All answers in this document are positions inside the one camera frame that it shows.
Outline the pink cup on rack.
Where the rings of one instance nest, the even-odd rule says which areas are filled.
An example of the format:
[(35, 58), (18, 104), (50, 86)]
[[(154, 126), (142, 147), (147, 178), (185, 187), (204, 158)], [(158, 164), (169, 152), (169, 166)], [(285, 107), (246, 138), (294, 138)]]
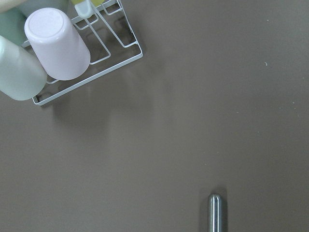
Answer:
[(68, 16), (56, 8), (41, 8), (27, 18), (24, 31), (47, 74), (72, 80), (90, 65), (90, 51)]

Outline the yellow cup on rack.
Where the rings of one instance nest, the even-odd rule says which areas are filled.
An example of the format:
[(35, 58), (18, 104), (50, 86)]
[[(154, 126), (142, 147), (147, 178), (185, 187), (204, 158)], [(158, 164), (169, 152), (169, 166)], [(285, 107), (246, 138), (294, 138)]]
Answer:
[[(72, 2), (73, 5), (79, 4), (85, 0), (70, 0)], [(94, 6), (98, 7), (99, 5), (101, 5), (105, 0), (91, 0), (91, 2), (93, 3)]]

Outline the pale green cup on rack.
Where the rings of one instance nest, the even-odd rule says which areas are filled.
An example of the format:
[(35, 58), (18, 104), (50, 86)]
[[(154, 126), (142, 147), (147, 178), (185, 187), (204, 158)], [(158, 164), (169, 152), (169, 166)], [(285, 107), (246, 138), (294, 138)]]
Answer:
[(0, 90), (10, 98), (25, 101), (44, 88), (48, 74), (38, 59), (24, 48), (0, 37)]

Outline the mint cup on rack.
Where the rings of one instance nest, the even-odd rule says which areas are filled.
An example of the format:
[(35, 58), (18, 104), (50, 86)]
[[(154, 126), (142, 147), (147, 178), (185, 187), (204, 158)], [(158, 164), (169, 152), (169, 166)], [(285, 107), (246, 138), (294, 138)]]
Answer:
[(0, 35), (16, 45), (22, 45), (27, 37), (24, 32), (26, 17), (12, 8), (0, 14)]

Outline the steel muddler black tip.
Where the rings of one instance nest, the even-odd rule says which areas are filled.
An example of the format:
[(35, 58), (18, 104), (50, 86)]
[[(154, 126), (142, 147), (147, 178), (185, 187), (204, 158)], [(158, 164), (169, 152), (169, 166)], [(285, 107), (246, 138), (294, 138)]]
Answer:
[(219, 194), (213, 193), (209, 196), (209, 218), (208, 231), (222, 232), (222, 198)]

